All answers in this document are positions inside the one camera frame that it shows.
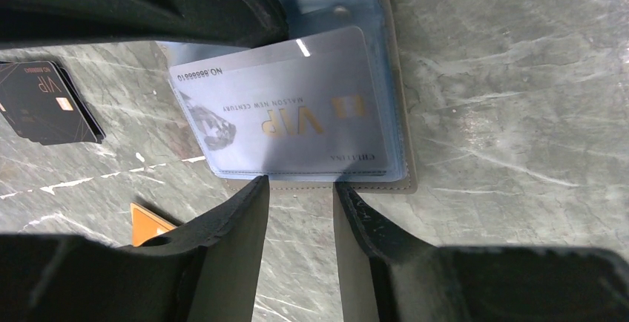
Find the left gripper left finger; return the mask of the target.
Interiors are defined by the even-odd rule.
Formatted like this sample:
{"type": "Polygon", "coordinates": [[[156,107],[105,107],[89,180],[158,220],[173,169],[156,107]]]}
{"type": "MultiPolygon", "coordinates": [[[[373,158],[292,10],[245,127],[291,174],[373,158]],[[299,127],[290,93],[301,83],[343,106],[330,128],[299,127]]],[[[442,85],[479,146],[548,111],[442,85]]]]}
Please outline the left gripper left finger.
{"type": "Polygon", "coordinates": [[[269,179],[141,246],[1,236],[3,321],[250,321],[269,179]]]}

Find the black credit card stack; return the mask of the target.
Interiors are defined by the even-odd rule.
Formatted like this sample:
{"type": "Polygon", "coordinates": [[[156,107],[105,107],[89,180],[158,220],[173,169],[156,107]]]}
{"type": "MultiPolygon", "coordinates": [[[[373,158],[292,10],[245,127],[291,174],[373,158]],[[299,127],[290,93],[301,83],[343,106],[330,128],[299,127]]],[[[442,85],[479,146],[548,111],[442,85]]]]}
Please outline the black credit card stack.
{"type": "Polygon", "coordinates": [[[1,63],[1,115],[19,137],[41,145],[105,138],[68,72],[51,61],[1,63]]]}

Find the silver card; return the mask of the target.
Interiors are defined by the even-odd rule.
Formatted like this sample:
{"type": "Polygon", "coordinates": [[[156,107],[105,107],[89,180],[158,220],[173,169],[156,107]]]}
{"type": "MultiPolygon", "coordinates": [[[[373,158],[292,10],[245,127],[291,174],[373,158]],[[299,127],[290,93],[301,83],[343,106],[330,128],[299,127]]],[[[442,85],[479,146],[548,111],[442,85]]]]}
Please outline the silver card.
{"type": "Polygon", "coordinates": [[[222,177],[383,175],[392,161],[356,26],[175,65],[171,84],[222,177]]]}

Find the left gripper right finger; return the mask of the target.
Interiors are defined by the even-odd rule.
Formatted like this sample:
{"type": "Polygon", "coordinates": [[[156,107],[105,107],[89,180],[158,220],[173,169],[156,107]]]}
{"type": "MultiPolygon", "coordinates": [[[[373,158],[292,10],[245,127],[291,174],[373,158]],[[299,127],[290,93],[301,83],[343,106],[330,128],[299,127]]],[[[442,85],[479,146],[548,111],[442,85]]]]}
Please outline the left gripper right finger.
{"type": "Polygon", "coordinates": [[[628,263],[607,249],[434,246],[333,189],[345,321],[626,321],[628,263]]]}

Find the grey card holder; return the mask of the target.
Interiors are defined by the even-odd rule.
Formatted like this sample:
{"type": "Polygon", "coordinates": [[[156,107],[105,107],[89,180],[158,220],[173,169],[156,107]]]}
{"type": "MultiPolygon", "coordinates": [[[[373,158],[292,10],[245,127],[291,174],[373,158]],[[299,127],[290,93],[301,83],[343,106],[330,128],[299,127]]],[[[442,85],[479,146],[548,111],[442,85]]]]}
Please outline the grey card holder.
{"type": "Polygon", "coordinates": [[[237,191],[349,183],[417,189],[390,0],[280,0],[287,40],[163,42],[169,82],[212,171],[237,191]]]}

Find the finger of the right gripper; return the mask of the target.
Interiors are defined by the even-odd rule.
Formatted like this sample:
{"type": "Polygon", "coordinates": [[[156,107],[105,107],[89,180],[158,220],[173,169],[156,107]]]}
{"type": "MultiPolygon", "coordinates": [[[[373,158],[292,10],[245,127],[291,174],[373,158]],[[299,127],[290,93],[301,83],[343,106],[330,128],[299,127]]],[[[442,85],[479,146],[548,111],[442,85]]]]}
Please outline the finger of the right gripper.
{"type": "Polygon", "coordinates": [[[1,48],[136,40],[259,47],[286,40],[279,0],[1,0],[1,48]]]}

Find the gold credit card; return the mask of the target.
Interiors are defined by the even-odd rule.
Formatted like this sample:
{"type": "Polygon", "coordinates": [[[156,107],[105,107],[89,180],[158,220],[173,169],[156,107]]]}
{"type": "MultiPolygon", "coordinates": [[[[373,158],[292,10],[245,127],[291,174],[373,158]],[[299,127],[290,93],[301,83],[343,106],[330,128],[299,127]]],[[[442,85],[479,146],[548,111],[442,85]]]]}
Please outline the gold credit card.
{"type": "Polygon", "coordinates": [[[135,247],[177,227],[156,212],[135,202],[130,204],[130,213],[131,245],[135,247]]]}

